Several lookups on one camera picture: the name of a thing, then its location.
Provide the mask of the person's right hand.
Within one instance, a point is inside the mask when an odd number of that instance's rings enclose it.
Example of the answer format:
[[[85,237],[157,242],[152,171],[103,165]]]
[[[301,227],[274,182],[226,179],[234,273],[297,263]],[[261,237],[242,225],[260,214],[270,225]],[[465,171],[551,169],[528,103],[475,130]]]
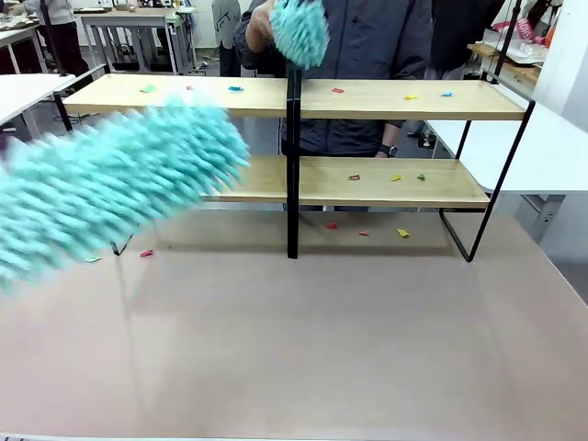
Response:
[[[245,39],[249,49],[254,53],[261,53],[266,44],[274,39],[270,25],[270,15],[274,10],[276,0],[264,0],[255,6],[245,31]]]

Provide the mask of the small teal chenille duster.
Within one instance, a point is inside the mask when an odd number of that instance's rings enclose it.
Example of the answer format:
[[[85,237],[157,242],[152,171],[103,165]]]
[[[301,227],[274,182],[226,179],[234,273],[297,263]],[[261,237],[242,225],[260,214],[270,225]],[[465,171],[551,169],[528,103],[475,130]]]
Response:
[[[269,23],[276,48],[304,70],[320,67],[330,41],[322,0],[275,0]]]

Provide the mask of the large teal chenille duster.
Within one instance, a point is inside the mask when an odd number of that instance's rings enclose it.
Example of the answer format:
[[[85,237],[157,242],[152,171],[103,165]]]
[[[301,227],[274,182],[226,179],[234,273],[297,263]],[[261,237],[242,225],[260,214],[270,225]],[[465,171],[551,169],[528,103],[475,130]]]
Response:
[[[180,98],[12,140],[0,161],[0,289],[233,189],[249,159],[224,108]]]

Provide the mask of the person's right forearm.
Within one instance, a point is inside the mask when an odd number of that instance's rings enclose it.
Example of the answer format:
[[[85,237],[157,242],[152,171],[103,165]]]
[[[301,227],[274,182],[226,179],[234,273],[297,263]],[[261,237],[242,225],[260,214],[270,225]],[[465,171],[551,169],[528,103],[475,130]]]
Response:
[[[241,65],[247,70],[258,74],[271,75],[276,78],[286,76],[286,61],[272,41],[265,41],[260,52],[250,49],[245,38],[249,22],[242,22],[235,33],[235,48]]]

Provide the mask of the person's left forearm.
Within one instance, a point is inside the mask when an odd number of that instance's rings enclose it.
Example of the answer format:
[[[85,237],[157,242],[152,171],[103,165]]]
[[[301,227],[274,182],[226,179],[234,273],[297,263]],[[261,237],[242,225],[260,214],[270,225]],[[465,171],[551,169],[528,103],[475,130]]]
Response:
[[[403,125],[404,120],[387,121],[384,126],[381,145],[393,147],[400,137]]]

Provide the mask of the background person grey coat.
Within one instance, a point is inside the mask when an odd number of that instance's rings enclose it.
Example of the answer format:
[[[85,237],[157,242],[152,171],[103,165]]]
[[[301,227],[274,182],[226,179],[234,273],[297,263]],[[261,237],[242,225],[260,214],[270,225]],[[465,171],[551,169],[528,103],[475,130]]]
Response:
[[[212,0],[211,12],[220,56],[220,76],[240,77],[241,65],[234,36],[241,19],[238,0]]]

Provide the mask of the person's torso dark jacket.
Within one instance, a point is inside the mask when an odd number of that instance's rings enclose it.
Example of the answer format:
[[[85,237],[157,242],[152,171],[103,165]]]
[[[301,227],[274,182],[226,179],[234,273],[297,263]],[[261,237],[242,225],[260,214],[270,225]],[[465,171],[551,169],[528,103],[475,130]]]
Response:
[[[432,0],[323,0],[323,4],[331,41],[322,65],[307,71],[306,79],[424,77],[432,39]],[[376,157],[387,121],[303,119],[300,155]]]

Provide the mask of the grey metal workbench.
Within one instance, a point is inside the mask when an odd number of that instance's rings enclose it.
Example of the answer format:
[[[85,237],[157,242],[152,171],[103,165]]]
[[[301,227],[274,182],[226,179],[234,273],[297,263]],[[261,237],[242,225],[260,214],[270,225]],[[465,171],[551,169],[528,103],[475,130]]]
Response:
[[[192,6],[170,8],[137,7],[134,10],[117,10],[112,7],[101,12],[87,8],[74,11],[85,34],[93,61],[113,68],[117,49],[122,46],[119,32],[130,37],[140,73],[151,71],[156,55],[154,38],[156,31],[165,31],[165,45],[168,48],[171,70],[175,75],[188,74],[198,68],[194,29],[196,20]]]

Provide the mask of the background person grey top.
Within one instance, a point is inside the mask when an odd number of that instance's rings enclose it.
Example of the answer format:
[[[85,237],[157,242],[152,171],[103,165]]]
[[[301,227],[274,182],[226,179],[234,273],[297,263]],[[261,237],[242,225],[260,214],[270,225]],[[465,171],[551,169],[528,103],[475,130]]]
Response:
[[[82,75],[89,70],[88,64],[82,57],[77,26],[74,21],[74,9],[69,0],[44,0],[53,30],[53,41],[58,48],[60,60],[65,72],[75,76]],[[40,0],[23,0],[21,5],[28,14],[34,14],[40,22],[39,33],[54,53],[50,45],[44,16],[40,7]]]

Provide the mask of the background person black clothes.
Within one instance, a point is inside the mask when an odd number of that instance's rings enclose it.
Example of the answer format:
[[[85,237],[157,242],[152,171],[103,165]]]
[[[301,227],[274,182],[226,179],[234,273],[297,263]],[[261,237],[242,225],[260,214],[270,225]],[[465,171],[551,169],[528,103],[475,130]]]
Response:
[[[471,56],[468,46],[483,37],[503,4],[504,0],[432,0],[433,38],[425,78],[462,79]]]

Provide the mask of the black stand pole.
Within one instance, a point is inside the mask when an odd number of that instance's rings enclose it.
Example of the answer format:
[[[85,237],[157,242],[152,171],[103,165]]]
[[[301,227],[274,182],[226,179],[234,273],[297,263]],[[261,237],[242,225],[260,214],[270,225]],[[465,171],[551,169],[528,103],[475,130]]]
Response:
[[[514,6],[512,8],[511,18],[508,23],[508,27],[506,29],[505,37],[503,38],[503,41],[502,41],[502,47],[495,48],[494,54],[492,57],[496,58],[496,61],[489,62],[489,67],[487,69],[486,75],[488,77],[492,78],[490,80],[490,82],[493,85],[498,84],[498,79],[499,79],[501,71],[503,69],[504,62],[506,60],[506,54],[507,54],[508,48],[510,46],[510,42],[511,42],[513,35],[515,33],[516,21],[518,20],[519,15],[521,13],[522,3],[523,3],[523,0],[514,0]]]
[[[66,68],[59,48],[57,27],[73,21],[73,13],[68,0],[40,0],[40,17],[58,72],[61,76],[65,76]]]

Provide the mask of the white side table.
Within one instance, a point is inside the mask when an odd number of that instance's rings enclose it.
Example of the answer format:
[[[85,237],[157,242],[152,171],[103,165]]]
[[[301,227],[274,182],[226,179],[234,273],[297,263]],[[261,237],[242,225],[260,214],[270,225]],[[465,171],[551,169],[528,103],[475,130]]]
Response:
[[[484,189],[494,189],[519,128],[517,121],[471,123],[460,161]],[[588,193],[588,133],[537,105],[502,191],[520,195]]]
[[[72,85],[76,77],[55,73],[19,73],[0,75],[0,126],[21,116],[30,136],[35,139],[40,131],[31,108],[40,101]]]

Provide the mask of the wooden workbench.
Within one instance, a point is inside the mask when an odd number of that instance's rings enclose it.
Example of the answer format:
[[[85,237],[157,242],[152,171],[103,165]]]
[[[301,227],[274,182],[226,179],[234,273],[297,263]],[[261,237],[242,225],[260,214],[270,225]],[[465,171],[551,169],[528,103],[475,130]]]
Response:
[[[500,52],[497,49],[483,42],[469,44],[468,49],[474,56],[482,59],[484,66],[488,67],[492,72],[495,71],[500,58]],[[515,63],[512,59],[506,58],[501,72],[508,72],[514,76],[515,80],[526,81],[531,85],[535,85],[541,74],[541,67],[535,64]]]

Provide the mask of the pink printed bag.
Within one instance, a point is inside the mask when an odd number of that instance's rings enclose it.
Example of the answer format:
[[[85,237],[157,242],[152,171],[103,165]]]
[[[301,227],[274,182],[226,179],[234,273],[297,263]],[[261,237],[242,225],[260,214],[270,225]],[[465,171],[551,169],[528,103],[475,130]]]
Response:
[[[534,28],[526,17],[516,20],[515,29],[520,40],[527,43],[535,42]]]

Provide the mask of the white panel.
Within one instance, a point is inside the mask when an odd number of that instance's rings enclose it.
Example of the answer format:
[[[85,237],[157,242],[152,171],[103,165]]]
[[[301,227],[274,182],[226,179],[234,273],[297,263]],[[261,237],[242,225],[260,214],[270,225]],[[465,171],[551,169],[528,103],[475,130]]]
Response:
[[[564,0],[533,97],[588,132],[588,0]]]

